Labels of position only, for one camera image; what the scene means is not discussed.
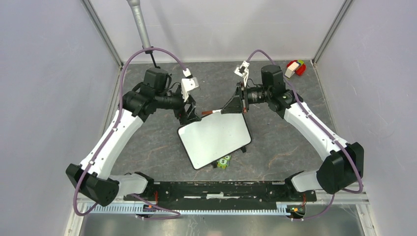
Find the white whiteboard black frame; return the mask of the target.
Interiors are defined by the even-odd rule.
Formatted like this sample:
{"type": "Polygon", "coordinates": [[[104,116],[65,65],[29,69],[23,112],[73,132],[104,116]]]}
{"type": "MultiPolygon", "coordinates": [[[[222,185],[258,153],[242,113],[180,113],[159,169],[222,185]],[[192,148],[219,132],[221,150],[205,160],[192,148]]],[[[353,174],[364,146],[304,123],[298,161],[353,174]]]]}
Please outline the white whiteboard black frame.
{"type": "Polygon", "coordinates": [[[180,142],[193,169],[198,170],[212,162],[245,149],[252,137],[241,113],[214,113],[177,130],[180,142]]]}

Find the white marker brown cap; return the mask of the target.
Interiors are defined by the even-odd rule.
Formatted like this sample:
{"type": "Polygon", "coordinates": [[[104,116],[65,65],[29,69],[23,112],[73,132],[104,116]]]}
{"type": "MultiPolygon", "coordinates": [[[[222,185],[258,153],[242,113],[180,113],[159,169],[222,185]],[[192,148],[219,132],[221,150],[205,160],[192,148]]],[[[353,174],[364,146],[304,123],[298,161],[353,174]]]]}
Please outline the white marker brown cap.
{"type": "Polygon", "coordinates": [[[211,114],[220,113],[220,112],[221,112],[221,109],[219,109],[219,110],[203,111],[202,112],[202,115],[206,116],[206,115],[211,115],[211,114]]]}

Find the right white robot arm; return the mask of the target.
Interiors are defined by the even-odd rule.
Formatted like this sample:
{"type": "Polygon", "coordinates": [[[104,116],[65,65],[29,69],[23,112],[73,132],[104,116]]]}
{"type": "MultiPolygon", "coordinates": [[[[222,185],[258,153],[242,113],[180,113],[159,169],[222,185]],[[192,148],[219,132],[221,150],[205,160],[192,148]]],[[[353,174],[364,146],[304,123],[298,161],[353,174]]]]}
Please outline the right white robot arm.
{"type": "Polygon", "coordinates": [[[290,183],[284,187],[287,199],[296,201],[308,190],[324,190],[328,194],[363,191],[364,148],[358,142],[350,144],[328,128],[290,85],[279,65],[263,66],[262,83],[252,87],[247,85],[248,62],[236,67],[234,73],[243,81],[237,83],[234,95],[221,108],[222,114],[245,113],[251,104],[267,103],[303,135],[323,161],[316,171],[299,172],[288,178],[290,183]]]}

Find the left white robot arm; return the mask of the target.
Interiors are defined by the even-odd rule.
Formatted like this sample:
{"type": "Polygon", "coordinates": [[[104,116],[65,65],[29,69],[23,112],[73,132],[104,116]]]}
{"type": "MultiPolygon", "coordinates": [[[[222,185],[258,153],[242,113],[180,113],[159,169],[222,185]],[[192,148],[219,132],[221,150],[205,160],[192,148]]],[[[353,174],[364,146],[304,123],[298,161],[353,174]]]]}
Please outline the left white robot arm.
{"type": "Polygon", "coordinates": [[[171,75],[160,68],[150,68],[144,80],[122,96],[122,108],[99,142],[80,164],[69,164],[67,177],[79,193],[105,207],[115,198],[136,193],[142,200],[154,196],[154,186],[140,174],[111,175],[121,151],[133,134],[158,109],[172,110],[181,125],[200,121],[195,112],[195,100],[190,92],[199,87],[189,69],[184,71],[175,91],[171,90],[171,75]]]}

